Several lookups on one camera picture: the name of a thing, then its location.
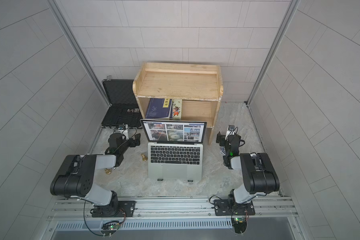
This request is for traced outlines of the silver laptop computer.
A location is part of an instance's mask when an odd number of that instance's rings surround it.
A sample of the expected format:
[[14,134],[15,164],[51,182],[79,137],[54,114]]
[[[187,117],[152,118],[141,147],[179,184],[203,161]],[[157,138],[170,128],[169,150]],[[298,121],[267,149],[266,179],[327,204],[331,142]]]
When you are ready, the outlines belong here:
[[142,119],[141,124],[148,139],[150,179],[202,179],[207,122]]

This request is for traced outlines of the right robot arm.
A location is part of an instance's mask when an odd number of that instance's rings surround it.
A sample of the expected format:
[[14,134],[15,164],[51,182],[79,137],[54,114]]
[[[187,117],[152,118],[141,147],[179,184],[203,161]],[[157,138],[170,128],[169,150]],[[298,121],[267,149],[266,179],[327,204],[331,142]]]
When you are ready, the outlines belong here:
[[242,171],[243,183],[228,196],[230,210],[248,205],[256,197],[279,191],[280,180],[267,153],[239,153],[239,147],[245,141],[233,131],[228,135],[218,133],[216,143],[222,148],[224,166]]

